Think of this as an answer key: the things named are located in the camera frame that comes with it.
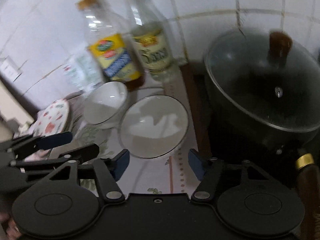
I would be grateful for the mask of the left hand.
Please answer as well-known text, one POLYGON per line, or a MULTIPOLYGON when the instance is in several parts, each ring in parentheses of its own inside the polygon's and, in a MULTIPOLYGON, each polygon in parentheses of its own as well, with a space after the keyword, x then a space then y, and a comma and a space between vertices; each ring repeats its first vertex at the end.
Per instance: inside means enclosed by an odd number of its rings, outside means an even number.
POLYGON ((1 240, 17 240, 21 237, 21 233, 16 226, 15 221, 10 217, 9 214, 1 212, 1 240))

